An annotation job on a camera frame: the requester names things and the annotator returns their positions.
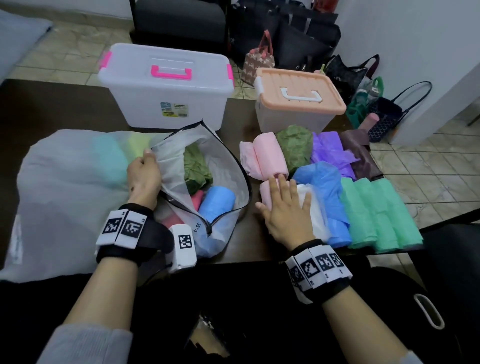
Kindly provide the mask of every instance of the plastic storage container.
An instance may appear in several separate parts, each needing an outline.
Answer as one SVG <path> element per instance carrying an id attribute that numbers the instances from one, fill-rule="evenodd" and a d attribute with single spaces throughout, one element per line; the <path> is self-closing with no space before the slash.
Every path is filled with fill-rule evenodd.
<path id="1" fill-rule="evenodd" d="M 180 129 L 203 120 L 218 130 L 234 89 L 225 56 L 124 43 L 105 55 L 98 78 L 138 128 Z"/>
<path id="2" fill-rule="evenodd" d="M 323 74 L 259 68 L 255 90 L 255 109 L 263 133 L 276 133 L 290 125 L 320 133 L 335 115 L 347 109 L 332 81 Z"/>

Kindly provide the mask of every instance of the hand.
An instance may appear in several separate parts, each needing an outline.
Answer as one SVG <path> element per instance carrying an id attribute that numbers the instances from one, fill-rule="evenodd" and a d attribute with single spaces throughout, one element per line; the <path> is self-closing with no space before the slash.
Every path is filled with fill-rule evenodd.
<path id="1" fill-rule="evenodd" d="M 276 241 L 285 245 L 290 251 L 303 243 L 315 239 L 310 218 L 310 205 L 312 194 L 305 196 L 303 207 L 300 207 L 297 183 L 290 181 L 290 187 L 283 175 L 278 177 L 280 190 L 273 177 L 270 182 L 270 193 L 272 194 L 272 211 L 261 202 L 255 207 L 260 210 L 265 218 L 268 231 Z"/>
<path id="2" fill-rule="evenodd" d="M 128 203 L 139 204 L 154 210 L 162 187 L 162 175 L 151 149 L 135 159 L 127 168 L 130 198 Z"/>

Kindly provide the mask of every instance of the white lid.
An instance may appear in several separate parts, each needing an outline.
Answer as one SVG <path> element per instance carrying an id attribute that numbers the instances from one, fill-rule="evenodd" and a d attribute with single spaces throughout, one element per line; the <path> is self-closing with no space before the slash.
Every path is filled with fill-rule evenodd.
<path id="1" fill-rule="evenodd" d="M 117 43 L 98 73 L 106 84 L 233 92 L 228 58 L 221 54 Z"/>

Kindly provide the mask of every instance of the tile floor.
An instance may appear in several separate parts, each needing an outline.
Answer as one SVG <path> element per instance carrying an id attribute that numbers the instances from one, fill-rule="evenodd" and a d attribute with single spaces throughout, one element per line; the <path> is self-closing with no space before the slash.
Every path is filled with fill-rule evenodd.
<path id="1" fill-rule="evenodd" d="M 115 43 L 131 43 L 126 30 L 56 22 L 14 69 L 9 78 L 101 86 L 97 73 L 102 55 Z M 233 98 L 256 99 L 255 89 L 235 78 Z M 419 146 L 372 144 L 372 155 L 397 189 L 419 228 L 480 207 L 480 114 L 476 102 Z M 408 254 L 370 257 L 419 280 Z"/>

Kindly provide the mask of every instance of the olive green plastic bag roll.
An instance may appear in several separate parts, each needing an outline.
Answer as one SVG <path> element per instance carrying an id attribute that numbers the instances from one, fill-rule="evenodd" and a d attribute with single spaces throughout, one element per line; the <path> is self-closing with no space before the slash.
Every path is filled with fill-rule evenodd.
<path id="1" fill-rule="evenodd" d="M 401 249 L 411 247 L 413 245 L 423 244 L 423 238 L 415 224 L 412 216 L 407 210 L 402 199 L 395 191 L 391 182 L 382 178 L 372 182 L 375 190 L 382 192 L 385 196 L 388 206 L 388 215 L 398 238 L 398 245 Z"/>
<path id="2" fill-rule="evenodd" d="M 376 253 L 386 253 L 398 249 L 398 239 L 388 214 L 388 204 L 382 191 L 366 178 L 354 183 L 363 203 L 370 211 L 378 239 L 374 244 Z"/>
<path id="3" fill-rule="evenodd" d="M 348 247 L 358 249 L 371 246 L 377 241 L 378 236 L 370 211 L 363 203 L 352 179 L 344 177 L 341 182 L 343 191 L 340 201 L 347 213 L 350 222 L 348 231 L 352 237 L 352 244 Z"/>
<path id="4" fill-rule="evenodd" d="M 287 162 L 290 176 L 294 175 L 297 168 L 310 164 L 313 148 L 313 134 L 310 130 L 291 125 L 278 132 L 276 139 Z"/>
<path id="5" fill-rule="evenodd" d="M 205 163 L 205 158 L 196 143 L 185 148 L 183 155 L 185 183 L 188 193 L 194 195 L 207 183 L 213 183 L 212 173 Z"/>

